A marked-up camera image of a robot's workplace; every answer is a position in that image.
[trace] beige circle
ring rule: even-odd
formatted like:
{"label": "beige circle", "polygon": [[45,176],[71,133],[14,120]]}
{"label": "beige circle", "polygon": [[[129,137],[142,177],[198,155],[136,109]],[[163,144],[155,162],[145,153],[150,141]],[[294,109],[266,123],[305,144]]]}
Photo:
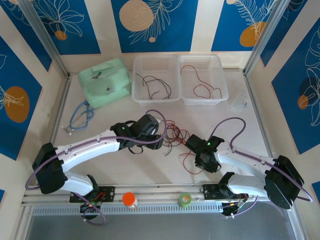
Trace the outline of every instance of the beige circle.
{"label": "beige circle", "polygon": [[227,4],[234,4],[234,3],[236,3],[236,1],[238,1],[238,0],[226,0],[226,3]]}
{"label": "beige circle", "polygon": [[150,43],[154,43],[155,41],[156,41],[156,38],[155,38],[155,37],[152,36],[152,37],[149,38],[149,42],[150,42]]}
{"label": "beige circle", "polygon": [[13,3],[15,5],[18,5],[17,0],[8,0],[10,3]]}
{"label": "beige circle", "polygon": [[119,17],[122,25],[132,32],[143,31],[154,22],[151,8],[141,0],[127,1],[120,9]]}

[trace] metal pole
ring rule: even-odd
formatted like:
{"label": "metal pole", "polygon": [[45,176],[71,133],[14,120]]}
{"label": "metal pole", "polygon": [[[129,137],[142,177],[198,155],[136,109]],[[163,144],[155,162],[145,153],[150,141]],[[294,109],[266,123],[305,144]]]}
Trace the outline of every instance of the metal pole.
{"label": "metal pole", "polygon": [[35,8],[29,0],[16,0],[25,18],[28,20],[30,26],[34,30],[35,34],[39,38],[40,42],[44,46],[45,50],[49,54],[50,58],[56,64],[58,70],[67,79],[68,71],[60,58],[58,49],[48,34],[45,26],[43,25],[40,17],[38,16]]}
{"label": "metal pole", "polygon": [[266,21],[266,24],[262,30],[258,41],[256,42],[248,62],[246,63],[243,72],[245,75],[249,74],[255,66],[257,60],[259,59],[262,51],[264,50],[267,42],[269,41],[272,33],[274,32],[278,22],[280,21],[282,15],[284,14],[288,4],[291,0],[275,0],[277,1],[272,13],[270,14],[269,19]]}

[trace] small plastic container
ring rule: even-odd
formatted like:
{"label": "small plastic container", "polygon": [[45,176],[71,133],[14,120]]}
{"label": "small plastic container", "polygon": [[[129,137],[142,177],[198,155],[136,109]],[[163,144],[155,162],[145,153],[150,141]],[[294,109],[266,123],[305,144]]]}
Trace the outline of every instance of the small plastic container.
{"label": "small plastic container", "polygon": [[239,92],[230,107],[237,112],[242,112],[247,107],[249,99],[248,94]]}
{"label": "small plastic container", "polygon": [[[169,99],[165,99],[168,97],[167,91],[170,91],[168,87],[164,87],[164,84],[158,80],[149,82],[147,86],[137,74],[143,78],[149,76],[144,79],[146,82],[156,78],[168,84],[171,88]],[[137,56],[133,61],[131,96],[141,106],[148,107],[171,105],[178,101],[180,99],[180,83],[176,56],[160,54]]]}
{"label": "small plastic container", "polygon": [[[185,105],[216,105],[228,99],[229,93],[226,78],[220,58],[217,55],[180,55],[178,57],[178,68],[178,75],[181,82],[181,98]],[[199,81],[197,74],[202,81],[210,84],[216,90]],[[197,87],[196,92],[199,96],[195,95],[194,88],[200,84],[210,89],[211,98],[199,97],[209,97],[209,90],[204,86]]]}
{"label": "small plastic container", "polygon": [[122,196],[122,202],[125,206],[132,210],[135,209],[138,205],[138,200],[132,192],[126,192]]}

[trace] orange bottle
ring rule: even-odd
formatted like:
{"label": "orange bottle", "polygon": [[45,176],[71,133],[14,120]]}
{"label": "orange bottle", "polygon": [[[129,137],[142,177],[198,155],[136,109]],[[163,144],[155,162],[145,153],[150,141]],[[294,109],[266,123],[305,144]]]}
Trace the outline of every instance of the orange bottle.
{"label": "orange bottle", "polygon": [[132,192],[126,192],[122,197],[122,202],[129,209],[135,209],[138,205],[138,200]]}

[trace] stethoscope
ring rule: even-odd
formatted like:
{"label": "stethoscope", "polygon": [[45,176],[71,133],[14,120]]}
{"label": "stethoscope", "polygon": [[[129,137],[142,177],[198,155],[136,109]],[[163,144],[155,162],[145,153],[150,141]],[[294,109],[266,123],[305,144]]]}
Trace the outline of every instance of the stethoscope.
{"label": "stethoscope", "polygon": [[[76,116],[77,112],[79,111],[79,109],[85,105],[86,106],[86,110],[83,111],[79,116]],[[83,115],[86,114],[86,119],[83,122],[80,122],[78,125],[73,126],[74,122],[76,122],[79,118],[81,118]],[[88,103],[87,100],[85,100],[83,103],[81,103],[79,106],[76,107],[76,109],[74,110],[71,118],[70,118],[70,122],[69,125],[67,127],[62,126],[62,128],[66,131],[67,134],[71,135],[72,131],[74,130],[80,130],[80,129],[85,129],[88,126],[89,121],[94,117],[94,110],[93,108],[90,106],[90,104]]]}

